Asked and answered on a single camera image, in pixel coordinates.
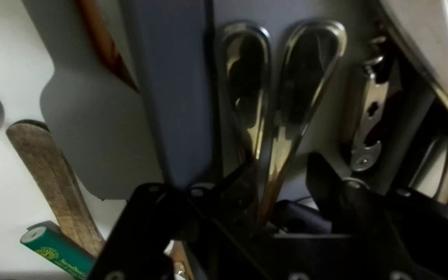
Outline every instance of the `screw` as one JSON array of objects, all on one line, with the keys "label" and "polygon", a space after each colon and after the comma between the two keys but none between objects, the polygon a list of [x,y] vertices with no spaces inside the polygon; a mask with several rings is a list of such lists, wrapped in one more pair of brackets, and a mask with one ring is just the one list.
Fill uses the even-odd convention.
[{"label": "screw", "polygon": [[409,197],[410,196],[410,191],[409,190],[404,190],[404,188],[396,188],[396,193],[400,196],[404,196],[404,197]]},{"label": "screw", "polygon": [[288,280],[308,280],[308,275],[302,274],[302,272],[292,272],[292,274],[289,274]]},{"label": "screw", "polygon": [[358,160],[359,165],[367,165],[368,158],[362,157]]},{"label": "screw", "polygon": [[121,270],[112,270],[104,277],[104,280],[124,280],[124,278],[126,278],[124,272]]},{"label": "screw", "polygon": [[202,197],[204,196],[204,190],[202,188],[193,188],[191,190],[191,196]]},{"label": "screw", "polygon": [[410,280],[410,277],[401,270],[392,270],[390,280]]},{"label": "screw", "polygon": [[387,42],[387,37],[378,36],[373,37],[368,43],[373,46],[375,51],[381,51],[381,45]]},{"label": "screw", "polygon": [[176,270],[176,275],[179,275],[180,278],[186,278],[186,274],[185,274],[182,263],[174,263],[174,270]]},{"label": "screw", "polygon": [[157,193],[160,188],[157,186],[157,185],[151,185],[149,188],[148,188],[148,191],[149,193]]},{"label": "screw", "polygon": [[354,188],[354,190],[359,190],[359,188],[361,188],[361,185],[356,183],[356,182],[347,182],[347,186]]}]

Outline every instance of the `gray surface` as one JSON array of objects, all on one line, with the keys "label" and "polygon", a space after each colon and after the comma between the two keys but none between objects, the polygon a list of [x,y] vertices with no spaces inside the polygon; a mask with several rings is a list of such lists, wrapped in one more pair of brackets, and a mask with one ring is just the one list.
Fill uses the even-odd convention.
[{"label": "gray surface", "polygon": [[73,0],[23,0],[54,62],[40,109],[85,188],[124,199],[162,180],[144,104],[98,60]]},{"label": "gray surface", "polygon": [[410,62],[448,96],[448,0],[379,1],[407,46]]},{"label": "gray surface", "polygon": [[[200,179],[213,166],[216,127],[204,60],[204,31],[211,17],[205,17],[204,1],[120,1],[140,88],[149,115],[157,115],[149,118],[149,127],[140,95],[96,59],[71,0],[23,3],[56,65],[42,96],[43,116],[73,169],[93,194],[127,197],[135,185],[162,180],[155,146],[165,177],[176,186]],[[305,190],[305,157],[312,149],[328,154],[345,174],[337,152],[333,152],[337,151],[337,129],[342,126],[339,112],[347,95],[358,95],[347,90],[347,73],[368,57],[365,43],[376,34],[373,11],[365,0],[213,1],[213,28],[244,18],[263,25],[270,34],[274,85],[281,42],[295,22],[330,18],[345,25],[347,56],[333,74],[300,144],[289,176],[294,183],[289,185]]]},{"label": "gray surface", "polygon": [[165,179],[185,188],[211,171],[218,152],[205,4],[124,0],[120,8]]}]

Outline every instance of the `wooden handle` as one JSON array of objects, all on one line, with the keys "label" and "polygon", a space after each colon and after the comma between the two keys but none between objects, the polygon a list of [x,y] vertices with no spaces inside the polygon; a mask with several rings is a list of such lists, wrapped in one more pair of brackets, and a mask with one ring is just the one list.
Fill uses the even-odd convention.
[{"label": "wooden handle", "polygon": [[48,200],[65,236],[98,256],[104,244],[76,177],[42,123],[15,123],[6,135]]}]

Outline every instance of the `wooden stick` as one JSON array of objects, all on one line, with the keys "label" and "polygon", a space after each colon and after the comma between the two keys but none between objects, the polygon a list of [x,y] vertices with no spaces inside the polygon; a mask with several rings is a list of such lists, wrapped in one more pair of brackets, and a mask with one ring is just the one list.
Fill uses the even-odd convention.
[{"label": "wooden stick", "polygon": [[130,87],[137,88],[116,45],[101,20],[95,0],[76,0],[88,37],[102,64]]},{"label": "wooden stick", "polygon": [[65,157],[43,123],[18,121],[6,135],[48,200],[65,236],[98,256],[104,244]]},{"label": "wooden stick", "polygon": [[185,280],[193,280],[193,270],[188,261],[188,256],[185,253],[183,244],[180,241],[174,241],[174,247],[172,247],[172,253],[171,253],[172,260],[174,260],[174,272],[177,274],[177,266],[182,266],[182,272],[183,272],[183,278]]}]

